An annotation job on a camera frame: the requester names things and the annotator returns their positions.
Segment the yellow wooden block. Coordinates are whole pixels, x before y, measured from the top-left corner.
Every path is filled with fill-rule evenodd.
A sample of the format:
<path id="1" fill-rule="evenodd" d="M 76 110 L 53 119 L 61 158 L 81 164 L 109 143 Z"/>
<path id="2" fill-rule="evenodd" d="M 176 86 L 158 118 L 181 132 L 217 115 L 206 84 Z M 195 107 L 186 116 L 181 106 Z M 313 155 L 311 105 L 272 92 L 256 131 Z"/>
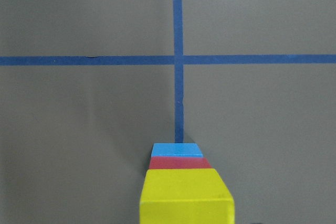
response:
<path id="1" fill-rule="evenodd" d="M 235 203 L 213 168 L 149 169 L 140 223 L 235 223 Z"/>

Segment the red wooden block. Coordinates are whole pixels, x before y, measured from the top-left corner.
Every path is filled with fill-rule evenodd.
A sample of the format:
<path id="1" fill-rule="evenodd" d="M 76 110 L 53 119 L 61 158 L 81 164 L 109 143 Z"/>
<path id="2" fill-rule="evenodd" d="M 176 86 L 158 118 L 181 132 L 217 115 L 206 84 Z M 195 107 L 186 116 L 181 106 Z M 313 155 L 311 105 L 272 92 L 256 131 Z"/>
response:
<path id="1" fill-rule="evenodd" d="M 202 169 L 212 168 L 204 157 L 154 156 L 149 169 Z"/>

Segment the blue wooden block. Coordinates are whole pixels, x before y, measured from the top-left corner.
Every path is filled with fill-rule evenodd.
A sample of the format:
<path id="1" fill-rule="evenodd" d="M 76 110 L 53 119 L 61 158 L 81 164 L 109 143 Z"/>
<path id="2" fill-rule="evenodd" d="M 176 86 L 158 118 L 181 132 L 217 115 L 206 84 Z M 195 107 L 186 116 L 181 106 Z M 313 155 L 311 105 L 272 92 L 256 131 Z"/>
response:
<path id="1" fill-rule="evenodd" d="M 151 156 L 203 157 L 203 153 L 195 143 L 155 143 Z"/>

